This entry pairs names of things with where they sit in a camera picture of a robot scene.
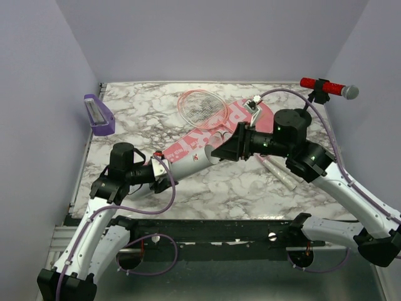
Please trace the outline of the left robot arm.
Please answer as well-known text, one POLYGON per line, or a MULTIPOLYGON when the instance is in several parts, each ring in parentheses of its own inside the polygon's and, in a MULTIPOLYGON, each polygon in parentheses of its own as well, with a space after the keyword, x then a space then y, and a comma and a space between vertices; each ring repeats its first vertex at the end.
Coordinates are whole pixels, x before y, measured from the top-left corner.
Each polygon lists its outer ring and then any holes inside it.
POLYGON ((125 209, 122 201, 130 188, 142 184, 158 186, 163 175, 175 187, 169 161, 161 151, 155 152, 150 162, 135 162, 135 154, 145 157, 130 143, 113 146, 108 165, 91 185, 90 199, 75 234, 53 267, 42 269, 37 277, 43 300, 94 300, 98 279, 110 260, 123 246, 131 248, 138 243, 138 231, 124 226, 105 258, 93 259, 96 250, 104 247, 100 241, 116 211, 125 209))

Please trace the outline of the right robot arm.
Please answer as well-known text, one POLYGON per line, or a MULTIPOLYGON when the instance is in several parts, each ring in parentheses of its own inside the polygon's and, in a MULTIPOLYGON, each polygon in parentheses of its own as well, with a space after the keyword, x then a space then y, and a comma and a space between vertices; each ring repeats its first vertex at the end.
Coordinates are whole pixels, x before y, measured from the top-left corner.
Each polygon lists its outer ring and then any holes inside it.
POLYGON ((357 250, 370 263, 387 267, 400 253, 400 212, 390 210, 386 216, 381 209, 387 205, 378 201, 375 208, 366 200, 372 193, 357 182, 347 180, 340 172, 334 155, 324 147, 308 141, 309 123, 299 110, 282 109, 275 113, 273 132, 258 132, 247 122, 239 122, 234 133, 211 152, 220 160, 248 160, 254 154, 286 158, 286 167, 296 176, 324 190, 356 221, 346 223, 316 218, 301 213, 288 230, 292 244, 301 246, 307 241, 325 241, 357 250))

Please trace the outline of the white shuttlecock tube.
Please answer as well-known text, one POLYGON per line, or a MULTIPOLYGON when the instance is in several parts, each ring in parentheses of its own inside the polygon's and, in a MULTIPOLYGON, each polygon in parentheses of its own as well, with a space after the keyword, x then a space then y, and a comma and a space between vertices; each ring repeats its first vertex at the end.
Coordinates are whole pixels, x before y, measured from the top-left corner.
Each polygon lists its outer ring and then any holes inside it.
MULTIPOLYGON (((211 152, 214 150, 213 146, 206 145, 205 147, 195 150, 186 155, 184 158, 177 162, 171 162, 171 171, 175 179, 175 185, 179 181, 207 169, 215 164, 211 163, 211 152)), ((144 198, 150 194, 128 194, 131 199, 144 198)))

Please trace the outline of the white shuttlecock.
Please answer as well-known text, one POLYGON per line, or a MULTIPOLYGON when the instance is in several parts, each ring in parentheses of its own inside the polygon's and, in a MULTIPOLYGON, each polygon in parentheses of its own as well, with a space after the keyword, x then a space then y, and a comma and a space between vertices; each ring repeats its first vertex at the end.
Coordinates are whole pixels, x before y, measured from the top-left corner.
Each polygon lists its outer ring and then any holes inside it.
POLYGON ((225 131, 225 132, 221 132, 220 135, 221 135, 221 139, 223 141, 226 141, 232 136, 232 132, 225 131))
POLYGON ((220 158, 211 156, 211 163, 212 164, 218 164, 219 161, 220 161, 220 158))

